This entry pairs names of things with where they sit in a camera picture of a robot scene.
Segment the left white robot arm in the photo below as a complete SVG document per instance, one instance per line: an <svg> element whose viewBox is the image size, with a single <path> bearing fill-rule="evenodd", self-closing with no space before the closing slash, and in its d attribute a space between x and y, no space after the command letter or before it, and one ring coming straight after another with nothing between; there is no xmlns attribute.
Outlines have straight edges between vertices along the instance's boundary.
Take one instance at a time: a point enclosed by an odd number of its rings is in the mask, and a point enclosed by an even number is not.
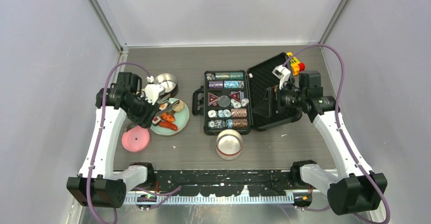
<svg viewBox="0 0 431 224"><path fill-rule="evenodd" d="M118 138L126 119L144 129L152 125L159 110L158 99L165 92L148 76L142 79L120 72L115 83L108 83L96 95L96 122L86 159L77 176L69 177L67 190L82 206L119 208L127 192L139 186L151 190L156 175L151 163L132 163L119 173L113 170Z"/></svg>

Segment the round bread bun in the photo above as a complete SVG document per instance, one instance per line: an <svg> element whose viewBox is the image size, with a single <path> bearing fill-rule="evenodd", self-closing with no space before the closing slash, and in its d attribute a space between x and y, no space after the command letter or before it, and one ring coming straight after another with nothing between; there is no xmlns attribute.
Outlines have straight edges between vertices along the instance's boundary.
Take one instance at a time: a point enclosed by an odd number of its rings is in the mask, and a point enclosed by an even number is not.
<svg viewBox="0 0 431 224"><path fill-rule="evenodd" d="M181 112L185 108L185 103L182 100L177 101L177 105L173 109L175 112Z"/></svg>

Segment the black metal tongs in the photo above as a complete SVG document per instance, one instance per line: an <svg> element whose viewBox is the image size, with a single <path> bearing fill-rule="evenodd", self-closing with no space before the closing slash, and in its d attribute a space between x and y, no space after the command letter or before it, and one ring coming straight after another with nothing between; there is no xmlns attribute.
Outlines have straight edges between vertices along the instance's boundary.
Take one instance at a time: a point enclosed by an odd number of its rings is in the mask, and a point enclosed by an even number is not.
<svg viewBox="0 0 431 224"><path fill-rule="evenodd" d="M173 111L179 104L180 100L174 98L164 98L161 101L157 101L154 105L147 106L145 113L132 113L129 116L132 123L126 129L129 131L135 126L140 126L144 129L150 128L153 125L156 126L164 120L165 116L163 114Z"/></svg>

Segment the sushi roll orange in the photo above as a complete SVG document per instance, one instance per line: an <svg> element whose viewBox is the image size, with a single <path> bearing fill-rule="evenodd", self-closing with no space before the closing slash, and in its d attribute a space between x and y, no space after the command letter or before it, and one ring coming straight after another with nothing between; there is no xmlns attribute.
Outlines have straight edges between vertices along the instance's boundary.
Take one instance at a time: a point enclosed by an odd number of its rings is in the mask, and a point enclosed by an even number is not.
<svg viewBox="0 0 431 224"><path fill-rule="evenodd" d="M163 110L165 110L168 106L169 106L169 103L168 103L168 102L167 102L167 103L163 103L163 104L161 104L161 105L159 106L159 110L160 110L160 111L163 111Z"/></svg>

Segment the sushi roll red centre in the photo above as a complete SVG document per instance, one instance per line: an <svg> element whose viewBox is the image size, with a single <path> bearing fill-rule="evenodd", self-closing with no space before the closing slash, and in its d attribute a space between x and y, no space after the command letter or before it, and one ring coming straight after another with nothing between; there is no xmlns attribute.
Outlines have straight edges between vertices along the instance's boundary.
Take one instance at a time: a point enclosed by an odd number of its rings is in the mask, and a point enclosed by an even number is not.
<svg viewBox="0 0 431 224"><path fill-rule="evenodd" d="M152 120L152 125L157 126L161 121L162 121L162 119L160 117L156 116Z"/></svg>

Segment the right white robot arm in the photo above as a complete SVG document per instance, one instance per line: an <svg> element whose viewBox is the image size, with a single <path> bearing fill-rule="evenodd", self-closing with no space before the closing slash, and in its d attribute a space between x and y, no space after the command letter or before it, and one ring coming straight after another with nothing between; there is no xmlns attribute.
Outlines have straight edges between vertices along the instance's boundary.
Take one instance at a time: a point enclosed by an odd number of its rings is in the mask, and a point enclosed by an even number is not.
<svg viewBox="0 0 431 224"><path fill-rule="evenodd" d="M375 173L350 142L338 101L331 95L324 95L320 73L300 74L298 86L291 72L283 66L276 67L272 74L279 79L279 84L267 88L258 108L268 109L268 115L290 109L305 113L323 137L337 170L333 175L313 160L294 162L290 169L291 184L299 189L310 185L324 193L329 207L337 215L372 211L385 203L383 193L387 179L384 174Z"/></svg>

